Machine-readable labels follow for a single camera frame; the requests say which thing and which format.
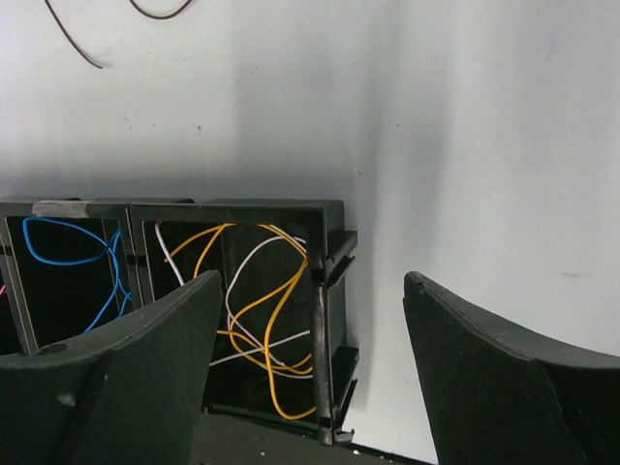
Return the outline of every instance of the stain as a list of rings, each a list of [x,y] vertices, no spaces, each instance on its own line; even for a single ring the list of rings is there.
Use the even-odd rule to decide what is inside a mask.
[[[555,53],[555,40],[551,41],[551,44],[549,44],[549,51],[546,53],[546,61],[551,61],[553,53]]]
[[[579,273],[576,271],[564,271],[563,273],[560,273],[560,275],[564,276],[565,278],[579,279],[579,278],[587,278],[588,276],[592,276],[592,273]]]
[[[56,400],[67,407],[76,406],[76,397],[73,394],[58,394]]]

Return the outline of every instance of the black wire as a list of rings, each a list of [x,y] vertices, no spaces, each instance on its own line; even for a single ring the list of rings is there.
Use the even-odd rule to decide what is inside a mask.
[[[185,10],[187,7],[190,6],[190,3],[192,3],[194,0],[187,0],[183,5],[181,5],[181,7],[176,10],[173,13],[170,13],[169,15],[163,15],[163,16],[155,16],[152,15],[149,12],[146,12],[145,10],[143,10],[137,3],[135,0],[129,0],[129,3],[132,4],[132,7],[134,7],[136,10],[138,10],[138,12],[141,15],[144,15],[146,17],[150,17],[151,19],[172,19],[173,17],[179,15],[183,10]]]
[[[84,60],[86,60],[88,63],[90,63],[91,65],[93,65],[95,68],[99,69],[99,70],[103,70],[104,67],[101,66],[100,64],[96,63],[90,56],[88,56],[81,48],[79,48],[78,44],[76,44],[74,42],[74,40],[71,38],[71,36],[69,35],[69,33],[67,32],[67,30],[65,29],[65,27],[62,25],[62,22],[60,22],[60,19],[58,19],[58,16],[56,15],[56,12],[54,11],[54,9],[51,7],[51,5],[49,5],[49,1],[45,0],[47,7],[49,8],[49,12],[51,13],[52,16],[54,16],[54,19],[56,21],[56,24],[58,24],[58,27],[60,27],[60,30],[62,31],[62,33],[65,35],[65,37],[67,38],[67,40],[69,41],[69,44],[71,44],[73,46],[73,48],[77,51],[77,53],[79,53],[82,58]]]

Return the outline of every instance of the yellow wire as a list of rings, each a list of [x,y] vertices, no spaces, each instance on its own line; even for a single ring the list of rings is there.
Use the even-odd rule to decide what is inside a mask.
[[[265,364],[267,365],[267,377],[269,378],[269,391],[271,392],[271,401],[273,402],[273,406],[275,407],[275,410],[278,412],[278,414],[280,414],[280,417],[282,417],[283,419],[288,419],[288,420],[303,419],[309,415],[314,414],[317,411],[317,408],[312,407],[310,410],[307,410],[305,412],[302,412],[300,414],[295,414],[295,415],[289,415],[282,410],[282,407],[280,407],[280,403],[278,402],[278,396],[275,393],[275,380],[273,379],[273,366],[271,365],[271,358],[269,356],[269,336],[271,335],[271,330],[273,329],[273,325],[275,324],[275,321],[278,318],[278,314],[280,313],[280,310],[282,310],[282,307],[284,307],[284,304],[289,299],[289,296],[291,295],[291,293],[293,292],[293,289],[299,282],[299,279],[301,279],[303,270],[306,268],[307,265],[308,265],[308,262],[304,259],[303,263],[299,267],[299,270],[294,275],[294,281],[289,286],[289,288],[284,293],[284,295],[282,295],[282,298],[278,302],[278,305],[275,307],[275,310],[273,310],[273,313],[271,314],[271,318],[269,319],[269,323],[267,323],[267,328],[264,331],[264,361],[265,361]]]
[[[170,256],[173,257],[175,254],[180,252],[184,247],[189,245],[194,240],[196,240],[196,239],[198,239],[198,238],[200,238],[200,237],[202,237],[204,235],[207,235],[209,233],[215,233],[213,236],[211,236],[211,239],[209,240],[209,242],[206,244],[206,246],[202,250],[202,253],[199,256],[199,259],[198,259],[198,261],[196,263],[196,267],[194,268],[194,278],[196,278],[200,274],[202,262],[203,262],[204,258],[206,257],[206,254],[208,253],[210,248],[215,243],[215,240],[224,231],[225,228],[228,228],[230,226],[234,226],[234,223],[225,223],[223,225],[216,226],[216,227],[213,227],[213,228],[209,228],[209,229],[204,230],[202,232],[198,232],[197,234],[194,234],[193,236],[187,238],[180,245],[178,245],[170,253]],[[288,366],[288,365],[273,366],[272,363],[271,363],[271,358],[269,356],[269,336],[271,335],[271,330],[273,328],[273,325],[275,324],[275,321],[276,321],[276,319],[278,317],[278,314],[280,313],[280,311],[282,310],[282,307],[284,307],[285,303],[287,302],[287,300],[291,296],[291,293],[293,292],[293,289],[296,287],[297,283],[301,279],[301,275],[303,274],[303,270],[308,265],[307,255],[306,255],[305,251],[301,248],[301,246],[296,241],[290,239],[287,235],[284,235],[282,232],[276,230],[275,228],[272,228],[270,225],[257,224],[256,226],[258,226],[260,228],[263,228],[265,230],[271,231],[272,233],[275,233],[275,234],[279,235],[284,240],[289,242],[289,244],[291,244],[296,249],[296,251],[299,252],[299,254],[303,257],[303,262],[301,264],[301,267],[299,268],[297,273],[289,281],[287,281],[285,284],[283,284],[282,286],[280,286],[276,290],[272,291],[271,293],[269,293],[267,295],[264,295],[263,297],[259,298],[258,300],[255,300],[254,302],[250,303],[249,305],[244,307],[240,312],[238,312],[236,315],[234,315],[234,317],[232,318],[231,329],[233,329],[234,325],[236,324],[236,321],[241,317],[241,315],[245,314],[246,312],[248,312],[252,308],[256,307],[257,305],[260,305],[261,303],[265,302],[266,300],[268,300],[268,299],[272,298],[273,296],[277,295],[278,293],[282,292],[284,289],[287,289],[286,292],[284,293],[284,295],[282,296],[282,298],[280,299],[280,301],[278,302],[278,305],[276,306],[275,310],[271,314],[271,318],[269,319],[269,323],[267,324],[267,328],[266,328],[265,333],[264,333],[264,349],[263,349],[263,351],[264,351],[264,355],[265,355],[265,363],[260,362],[259,360],[253,358],[252,356],[250,356],[248,354],[243,354],[245,351],[243,351],[238,346],[238,344],[236,343],[236,341],[234,339],[235,337],[239,337],[240,339],[244,340],[246,343],[248,343],[254,349],[258,349],[258,346],[254,343],[254,341],[252,341],[250,338],[245,336],[245,334],[241,334],[239,332],[235,332],[235,331],[232,331],[232,330],[230,330],[230,331],[218,330],[217,332],[218,332],[218,334],[228,335],[230,337],[230,339],[231,339],[232,346],[240,354],[243,354],[243,356],[246,357],[248,360],[252,361],[253,363],[256,363],[257,365],[259,365],[259,366],[261,366],[263,368],[266,368],[267,376],[268,376],[268,379],[269,379],[269,390],[271,392],[271,400],[272,400],[273,406],[275,407],[275,409],[278,412],[278,414],[280,414],[280,416],[283,419],[288,419],[288,420],[303,419],[303,418],[305,418],[305,417],[307,417],[309,415],[312,415],[314,412],[316,412],[317,408],[313,407],[313,408],[311,408],[310,410],[308,410],[306,412],[303,412],[301,414],[296,414],[296,415],[289,415],[286,412],[284,412],[282,410],[282,408],[280,407],[280,404],[278,403],[278,398],[277,398],[277,394],[276,394],[276,391],[275,391],[275,380],[274,380],[274,377],[273,377],[273,371],[274,370],[286,370],[286,371],[290,371],[290,372],[298,374],[298,375],[307,375],[307,374],[312,372],[312,369],[313,369],[312,366],[308,367],[305,370],[296,370],[296,369],[299,366],[302,366],[308,360],[310,360],[311,357],[312,357],[312,354],[308,354],[308,356],[306,358],[304,358],[303,360],[301,360],[298,363],[294,364],[293,366]]]

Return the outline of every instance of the gray tape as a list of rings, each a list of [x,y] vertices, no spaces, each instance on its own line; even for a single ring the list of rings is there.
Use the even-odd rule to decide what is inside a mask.
[[[89,201],[37,201],[32,205],[33,216],[55,218],[88,218]]]

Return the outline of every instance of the blue wire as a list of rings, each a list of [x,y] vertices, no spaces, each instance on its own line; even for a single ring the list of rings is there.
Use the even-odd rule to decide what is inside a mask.
[[[104,250],[94,257],[91,257],[88,259],[76,260],[76,261],[61,262],[61,261],[56,261],[56,260],[45,259],[44,257],[41,257],[39,254],[37,254],[37,252],[35,252],[34,250],[34,247],[32,246],[32,241],[30,240],[30,232],[28,231],[28,223],[32,221],[41,221],[43,223],[50,223],[52,225],[64,226],[67,228],[72,228],[74,230],[80,231],[81,233],[85,233],[89,237],[92,237],[93,239],[97,240],[100,244],[102,244],[104,246]],[[28,252],[30,252],[30,254],[37,261],[43,264],[51,264],[51,265],[56,265],[56,266],[76,266],[79,264],[91,264],[103,258],[106,254],[110,254],[112,266],[114,267],[114,286],[112,288],[112,292],[110,293],[108,299],[106,300],[106,303],[104,303],[101,310],[99,310],[99,313],[97,313],[97,316],[95,317],[95,319],[92,321],[90,325],[88,325],[88,327],[84,330],[84,332],[90,331],[93,327],[95,327],[95,325],[99,322],[99,320],[101,320],[101,317],[104,315],[109,305],[114,300],[114,296],[116,295],[119,289],[121,293],[123,293],[124,298],[123,298],[123,302],[121,304],[120,310],[118,312],[118,316],[116,318],[120,318],[123,316],[123,314],[125,313],[125,307],[127,306],[127,302],[128,301],[131,302],[132,297],[131,297],[131,294],[125,290],[125,288],[123,287],[123,283],[120,280],[120,266],[118,265],[118,259],[116,258],[116,247],[118,246],[118,239],[120,238],[120,231],[116,231],[112,235],[111,240],[108,243],[106,243],[98,235],[78,225],[74,225],[72,223],[67,223],[64,221],[54,220],[51,218],[41,218],[41,217],[36,217],[36,216],[25,218],[22,222],[21,228],[23,230],[23,237],[26,242],[26,247],[28,248]]]

